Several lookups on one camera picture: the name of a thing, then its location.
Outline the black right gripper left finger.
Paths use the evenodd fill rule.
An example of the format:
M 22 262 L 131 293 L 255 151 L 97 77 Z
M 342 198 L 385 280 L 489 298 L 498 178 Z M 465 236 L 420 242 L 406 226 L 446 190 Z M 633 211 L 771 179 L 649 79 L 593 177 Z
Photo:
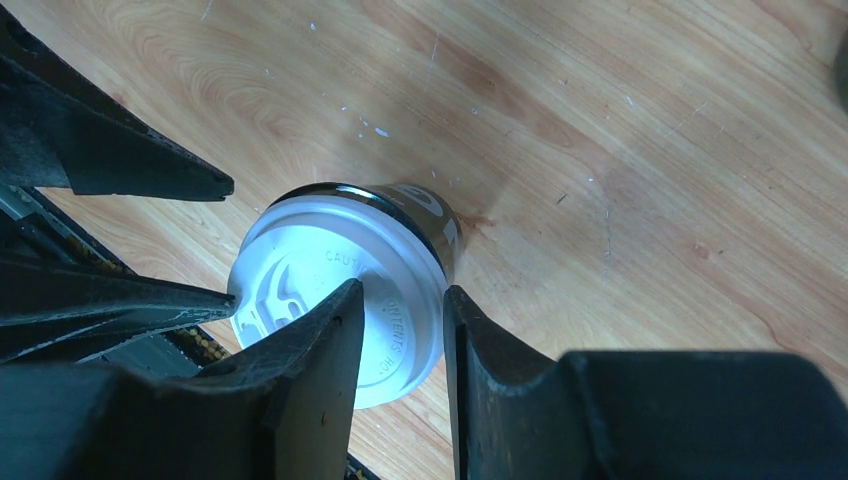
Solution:
M 5 479 L 341 479 L 353 403 L 337 323 L 193 377 L 105 362 L 1 370 Z

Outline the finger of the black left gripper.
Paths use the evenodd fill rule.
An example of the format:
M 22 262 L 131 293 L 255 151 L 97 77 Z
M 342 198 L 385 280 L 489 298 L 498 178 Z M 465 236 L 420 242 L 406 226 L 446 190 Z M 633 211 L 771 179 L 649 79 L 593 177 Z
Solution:
M 1 11 L 1 182 L 222 201 L 233 179 L 96 87 Z
M 109 269 L 1 261 L 1 360 L 84 361 L 131 341 L 224 319 L 233 296 Z

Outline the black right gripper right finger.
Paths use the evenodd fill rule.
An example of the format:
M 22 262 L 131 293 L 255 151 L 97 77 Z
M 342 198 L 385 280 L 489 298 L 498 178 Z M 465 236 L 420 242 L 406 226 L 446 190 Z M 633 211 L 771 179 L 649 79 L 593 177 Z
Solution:
M 459 479 L 843 479 L 847 408 L 807 359 L 570 351 L 552 360 L 444 296 Z

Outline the white single cup lid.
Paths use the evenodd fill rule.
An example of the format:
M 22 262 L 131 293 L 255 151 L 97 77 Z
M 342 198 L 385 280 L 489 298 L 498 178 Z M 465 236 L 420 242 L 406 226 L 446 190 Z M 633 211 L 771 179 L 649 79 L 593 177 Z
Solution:
M 443 354 L 448 274 L 420 235 L 361 201 L 295 195 L 246 232 L 227 291 L 231 327 L 246 351 L 337 323 L 352 403 L 369 409 L 424 384 Z

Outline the brown coffee cup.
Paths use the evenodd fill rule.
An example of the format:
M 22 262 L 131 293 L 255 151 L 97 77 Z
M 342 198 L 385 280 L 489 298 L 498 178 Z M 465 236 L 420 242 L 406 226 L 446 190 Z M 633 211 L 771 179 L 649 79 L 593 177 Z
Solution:
M 455 280 L 464 249 L 457 213 L 438 194 L 416 184 L 392 183 L 357 186 L 319 182 L 298 187 L 278 202 L 307 196 L 341 197 L 368 205 L 393 218 L 427 247 L 438 261 L 448 282 Z

